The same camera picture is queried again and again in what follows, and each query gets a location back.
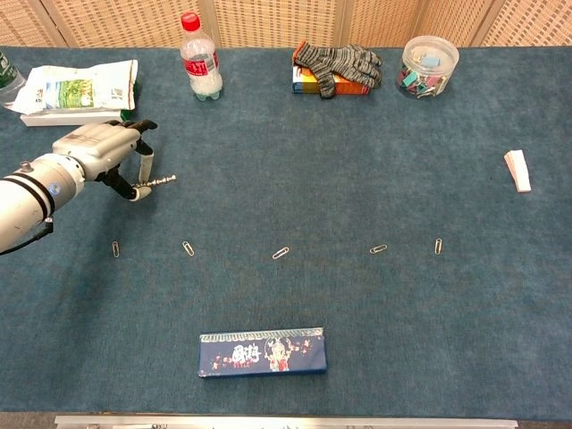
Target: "plastic bottle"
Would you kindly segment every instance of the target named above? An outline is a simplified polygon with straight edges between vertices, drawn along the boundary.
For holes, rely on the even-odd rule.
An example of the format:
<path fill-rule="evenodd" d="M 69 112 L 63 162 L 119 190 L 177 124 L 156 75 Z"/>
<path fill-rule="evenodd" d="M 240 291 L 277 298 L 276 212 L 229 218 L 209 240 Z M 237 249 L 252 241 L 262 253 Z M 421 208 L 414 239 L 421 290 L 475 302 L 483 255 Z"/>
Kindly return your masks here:
<path fill-rule="evenodd" d="M 181 16 L 184 36 L 181 57 L 189 75 L 190 88 L 201 101 L 216 100 L 223 89 L 223 77 L 218 68 L 214 41 L 201 29 L 200 19 L 193 12 Z"/>
<path fill-rule="evenodd" d="M 12 105 L 20 88 L 25 84 L 26 79 L 0 51 L 0 104 L 4 107 Z"/>

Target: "red bottle cap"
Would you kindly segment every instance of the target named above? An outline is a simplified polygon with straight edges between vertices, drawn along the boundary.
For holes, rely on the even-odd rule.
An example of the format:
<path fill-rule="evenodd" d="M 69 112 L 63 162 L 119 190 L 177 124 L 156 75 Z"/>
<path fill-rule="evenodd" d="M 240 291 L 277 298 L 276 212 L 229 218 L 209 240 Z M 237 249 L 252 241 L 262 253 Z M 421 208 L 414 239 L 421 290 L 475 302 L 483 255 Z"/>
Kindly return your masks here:
<path fill-rule="evenodd" d="M 181 16 L 182 27 L 186 31 L 197 31 L 200 29 L 200 19 L 194 12 L 186 12 Z"/>

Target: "paper clip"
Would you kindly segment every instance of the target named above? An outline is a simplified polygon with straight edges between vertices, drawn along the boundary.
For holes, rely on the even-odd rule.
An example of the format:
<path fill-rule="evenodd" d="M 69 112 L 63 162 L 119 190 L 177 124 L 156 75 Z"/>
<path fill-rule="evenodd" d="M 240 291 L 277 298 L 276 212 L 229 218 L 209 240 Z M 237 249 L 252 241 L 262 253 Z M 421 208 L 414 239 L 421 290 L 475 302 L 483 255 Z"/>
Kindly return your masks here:
<path fill-rule="evenodd" d="M 189 254 L 190 257 L 195 256 L 195 250 L 193 250 L 193 247 L 189 244 L 188 241 L 182 242 L 182 248 L 185 249 L 185 251 Z"/>
<path fill-rule="evenodd" d="M 290 248 L 281 248 L 280 250 L 278 250 L 276 253 L 274 253 L 272 255 L 272 259 L 275 260 L 275 259 L 278 259 L 279 257 L 283 257 L 288 252 L 290 252 Z"/>
<path fill-rule="evenodd" d="M 376 253 L 383 252 L 387 249 L 387 244 L 382 244 L 381 246 L 375 246 L 374 248 L 369 249 L 369 253 L 375 255 Z"/>
<path fill-rule="evenodd" d="M 435 240 L 435 255 L 440 255 L 443 249 L 443 240 L 437 239 Z"/>
<path fill-rule="evenodd" d="M 114 257 L 119 257 L 119 243 L 117 241 L 111 243 L 111 249 L 114 252 Z"/>

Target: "bottle label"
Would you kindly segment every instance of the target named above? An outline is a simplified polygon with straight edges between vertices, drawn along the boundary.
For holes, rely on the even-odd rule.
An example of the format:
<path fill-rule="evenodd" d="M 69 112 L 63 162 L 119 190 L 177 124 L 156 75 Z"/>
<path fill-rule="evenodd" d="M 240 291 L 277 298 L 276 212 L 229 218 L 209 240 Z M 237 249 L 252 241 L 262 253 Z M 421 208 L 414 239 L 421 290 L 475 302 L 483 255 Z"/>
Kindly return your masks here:
<path fill-rule="evenodd" d="M 10 85 L 17 75 L 18 71 L 16 68 L 8 61 L 6 55 L 0 51 L 0 88 Z"/>
<path fill-rule="evenodd" d="M 206 76 L 218 68 L 218 55 L 214 52 L 212 55 L 199 54 L 193 56 L 190 60 L 183 60 L 185 70 L 193 76 Z"/>

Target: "gloves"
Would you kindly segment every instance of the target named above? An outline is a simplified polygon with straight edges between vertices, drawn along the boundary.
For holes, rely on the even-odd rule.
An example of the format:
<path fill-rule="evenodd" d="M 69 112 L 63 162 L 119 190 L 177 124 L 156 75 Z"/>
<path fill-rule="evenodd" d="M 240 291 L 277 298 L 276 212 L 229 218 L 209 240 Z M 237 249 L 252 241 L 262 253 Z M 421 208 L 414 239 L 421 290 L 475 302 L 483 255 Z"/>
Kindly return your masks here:
<path fill-rule="evenodd" d="M 334 73 L 369 88 L 382 83 L 382 74 L 375 68 L 382 65 L 382 59 L 359 45 L 313 47 L 303 42 L 294 53 L 294 63 L 314 73 L 322 98 L 335 95 Z"/>

